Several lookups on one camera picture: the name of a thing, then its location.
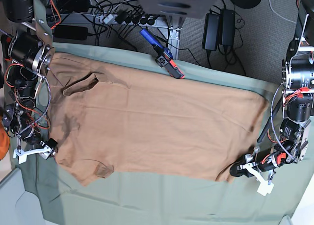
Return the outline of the sage green table cloth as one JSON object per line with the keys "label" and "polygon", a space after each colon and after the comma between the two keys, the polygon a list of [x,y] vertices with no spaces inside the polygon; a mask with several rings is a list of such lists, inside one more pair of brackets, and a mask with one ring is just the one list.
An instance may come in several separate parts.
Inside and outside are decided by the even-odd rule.
{"label": "sage green table cloth", "polygon": [[255,179],[232,183],[157,174],[119,173],[80,186],[50,160],[19,165],[14,180],[24,197],[27,223],[40,218],[59,225],[277,225],[298,212],[305,223],[314,212],[314,145],[300,164],[282,168],[271,194],[257,192]]}

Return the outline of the orange cloth at edge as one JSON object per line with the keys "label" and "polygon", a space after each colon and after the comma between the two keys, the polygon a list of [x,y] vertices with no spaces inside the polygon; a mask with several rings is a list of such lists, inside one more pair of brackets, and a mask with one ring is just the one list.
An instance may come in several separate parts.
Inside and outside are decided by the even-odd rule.
{"label": "orange cloth at edge", "polygon": [[3,160],[9,151],[10,139],[7,135],[2,121],[0,122],[0,160]]}

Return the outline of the white plastic bin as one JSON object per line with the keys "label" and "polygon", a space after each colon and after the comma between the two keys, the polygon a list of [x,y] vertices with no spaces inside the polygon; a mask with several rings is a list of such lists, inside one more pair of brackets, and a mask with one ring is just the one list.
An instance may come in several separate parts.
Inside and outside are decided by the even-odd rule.
{"label": "white plastic bin", "polygon": [[25,190],[22,172],[16,168],[0,182],[2,225],[44,225],[38,197]]}

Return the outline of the black power brick left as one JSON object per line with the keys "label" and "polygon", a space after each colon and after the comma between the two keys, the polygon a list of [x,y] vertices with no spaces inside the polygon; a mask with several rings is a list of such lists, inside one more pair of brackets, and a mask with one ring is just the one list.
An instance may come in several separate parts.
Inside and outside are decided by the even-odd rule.
{"label": "black power brick left", "polygon": [[82,26],[59,25],[54,29],[55,38],[86,40],[88,37],[88,28]]}

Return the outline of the blue bar clamp left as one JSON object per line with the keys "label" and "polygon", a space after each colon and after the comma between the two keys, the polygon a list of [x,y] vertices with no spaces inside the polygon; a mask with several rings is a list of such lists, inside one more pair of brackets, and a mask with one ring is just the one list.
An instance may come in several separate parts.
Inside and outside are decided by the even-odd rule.
{"label": "blue bar clamp left", "polygon": [[10,42],[12,41],[12,39],[3,34],[1,37],[0,37],[0,43],[1,43],[1,48],[2,48],[2,53],[3,53],[3,57],[6,61],[10,61],[11,58],[8,54],[8,50],[9,50],[9,45],[10,45]]}

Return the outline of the blue bar clamp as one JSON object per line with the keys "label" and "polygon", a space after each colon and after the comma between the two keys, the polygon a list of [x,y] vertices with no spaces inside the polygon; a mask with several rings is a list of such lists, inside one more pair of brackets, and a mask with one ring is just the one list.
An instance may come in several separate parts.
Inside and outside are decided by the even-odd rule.
{"label": "blue bar clamp", "polygon": [[8,50],[9,50],[9,45],[10,45],[10,42],[12,41],[12,39],[3,34],[1,37],[0,37],[0,43],[1,43],[1,48],[2,48],[2,53],[3,53],[3,57],[6,61],[10,61],[11,58],[8,54]]}
{"label": "blue bar clamp", "polygon": [[164,47],[147,29],[142,29],[140,34],[153,46],[157,53],[155,62],[164,68],[173,78],[183,79],[184,74],[173,61],[170,50]]}

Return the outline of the blue bar clamp centre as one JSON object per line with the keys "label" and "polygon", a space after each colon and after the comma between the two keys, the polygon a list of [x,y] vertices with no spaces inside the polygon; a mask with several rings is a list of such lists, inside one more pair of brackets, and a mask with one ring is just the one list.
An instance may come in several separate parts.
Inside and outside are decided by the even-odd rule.
{"label": "blue bar clamp centre", "polygon": [[155,62],[164,68],[173,78],[183,79],[184,74],[173,61],[170,50],[164,47],[147,29],[142,29],[140,34],[153,46],[157,53]]}

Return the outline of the black power adapter left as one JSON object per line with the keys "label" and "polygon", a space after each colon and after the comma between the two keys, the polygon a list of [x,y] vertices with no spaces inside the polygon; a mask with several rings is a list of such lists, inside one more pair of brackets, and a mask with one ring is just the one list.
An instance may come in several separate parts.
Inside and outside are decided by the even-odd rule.
{"label": "black power adapter left", "polygon": [[220,16],[207,13],[205,17],[202,48],[215,51],[217,49]]}

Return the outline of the black power adapter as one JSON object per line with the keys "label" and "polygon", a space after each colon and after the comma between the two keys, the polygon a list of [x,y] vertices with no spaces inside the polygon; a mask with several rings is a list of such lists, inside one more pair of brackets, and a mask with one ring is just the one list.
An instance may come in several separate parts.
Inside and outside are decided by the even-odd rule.
{"label": "black power adapter", "polygon": [[205,17],[202,48],[215,51],[217,49],[220,16],[207,13]]}
{"label": "black power adapter", "polygon": [[221,45],[232,47],[235,37],[235,12],[229,9],[221,11]]}

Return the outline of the white power strip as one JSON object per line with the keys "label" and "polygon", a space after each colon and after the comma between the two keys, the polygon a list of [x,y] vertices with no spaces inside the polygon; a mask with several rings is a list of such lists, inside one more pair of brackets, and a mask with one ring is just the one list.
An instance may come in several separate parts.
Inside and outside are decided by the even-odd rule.
{"label": "white power strip", "polygon": [[106,24],[106,25],[115,25],[116,22],[116,15],[115,14],[109,14],[108,16],[104,15],[92,15],[92,14],[85,14],[85,16],[91,20],[92,22],[95,22],[97,24]]}

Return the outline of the black power adapter right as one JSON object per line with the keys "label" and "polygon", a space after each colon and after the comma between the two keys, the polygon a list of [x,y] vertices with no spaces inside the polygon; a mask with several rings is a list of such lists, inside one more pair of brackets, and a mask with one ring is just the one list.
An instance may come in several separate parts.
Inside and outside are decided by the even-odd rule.
{"label": "black power adapter right", "polygon": [[221,45],[232,47],[235,37],[235,12],[229,9],[221,11]]}

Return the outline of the aluminium frame post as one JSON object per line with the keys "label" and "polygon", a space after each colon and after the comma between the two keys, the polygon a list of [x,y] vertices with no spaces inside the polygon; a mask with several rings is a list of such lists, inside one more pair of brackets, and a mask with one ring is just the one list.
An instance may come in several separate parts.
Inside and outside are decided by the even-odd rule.
{"label": "aluminium frame post", "polygon": [[166,20],[168,25],[168,48],[171,51],[173,58],[178,60],[180,32],[185,18],[180,16],[166,15]]}

